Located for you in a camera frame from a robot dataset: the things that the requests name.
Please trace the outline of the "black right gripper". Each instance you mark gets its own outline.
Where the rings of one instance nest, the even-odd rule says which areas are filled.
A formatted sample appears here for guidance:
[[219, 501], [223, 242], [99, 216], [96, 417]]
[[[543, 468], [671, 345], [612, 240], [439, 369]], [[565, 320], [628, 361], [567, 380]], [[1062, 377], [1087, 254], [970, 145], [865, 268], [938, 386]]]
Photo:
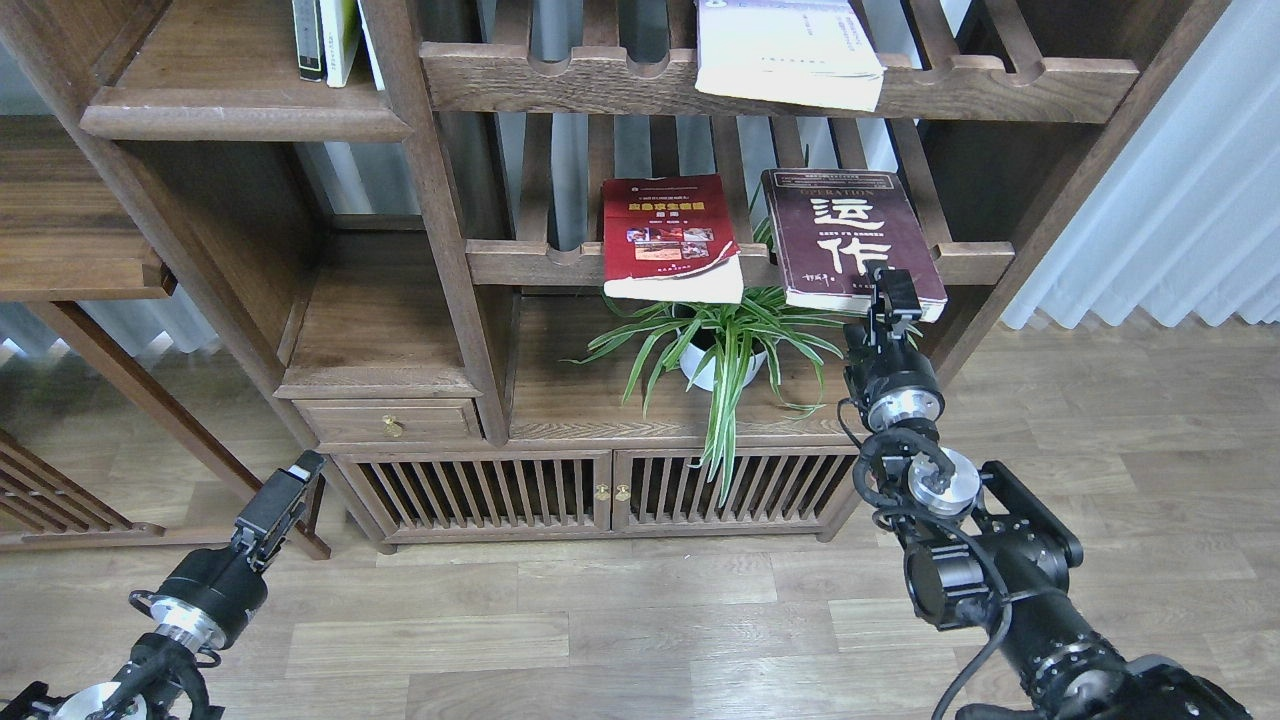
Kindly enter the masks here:
[[863, 324], [846, 324], [845, 380], [864, 427], [936, 433], [945, 400], [929, 359], [908, 338], [923, 318], [909, 270], [870, 263], [872, 309]]

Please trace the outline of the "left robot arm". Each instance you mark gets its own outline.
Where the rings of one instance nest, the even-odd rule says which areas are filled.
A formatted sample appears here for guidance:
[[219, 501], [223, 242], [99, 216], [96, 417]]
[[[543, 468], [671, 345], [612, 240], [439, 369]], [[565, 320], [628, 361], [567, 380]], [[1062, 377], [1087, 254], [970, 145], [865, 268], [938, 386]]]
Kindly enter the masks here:
[[324, 457], [305, 451], [275, 470], [236, 519], [229, 543], [196, 550], [157, 591], [131, 592], [131, 605], [156, 628], [141, 635], [110, 682], [55, 697], [31, 683], [3, 708], [5, 719], [170, 719], [180, 694], [192, 719], [220, 719], [202, 669], [215, 667], [268, 597], [262, 574], [306, 509], [305, 493], [321, 475]]

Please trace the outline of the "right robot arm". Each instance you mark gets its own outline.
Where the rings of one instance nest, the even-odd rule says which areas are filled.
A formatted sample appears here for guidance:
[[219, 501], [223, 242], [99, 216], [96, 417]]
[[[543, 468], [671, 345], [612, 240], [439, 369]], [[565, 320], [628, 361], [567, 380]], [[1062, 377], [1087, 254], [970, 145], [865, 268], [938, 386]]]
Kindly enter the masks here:
[[1124, 659], [1076, 611], [1068, 588], [1083, 560], [1079, 539], [1004, 464], [977, 466], [940, 445], [943, 396], [909, 337], [923, 315], [913, 278], [883, 261], [867, 269], [870, 309], [845, 329], [845, 378], [868, 429], [852, 483], [899, 538], [915, 614], [942, 632], [988, 634], [934, 717], [995, 652], [1019, 675], [1028, 719], [1248, 717], [1170, 659]]

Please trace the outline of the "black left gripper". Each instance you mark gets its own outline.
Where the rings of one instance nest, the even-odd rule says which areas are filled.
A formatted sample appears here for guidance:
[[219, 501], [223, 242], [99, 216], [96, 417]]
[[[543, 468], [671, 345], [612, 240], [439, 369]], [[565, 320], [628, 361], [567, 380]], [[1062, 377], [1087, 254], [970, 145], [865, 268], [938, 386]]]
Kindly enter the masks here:
[[325, 457], [303, 451], [292, 470], [278, 470], [236, 519], [229, 544], [196, 550], [148, 596], [148, 615], [191, 651], [232, 647], [268, 597], [262, 574], [305, 509], [303, 495]]

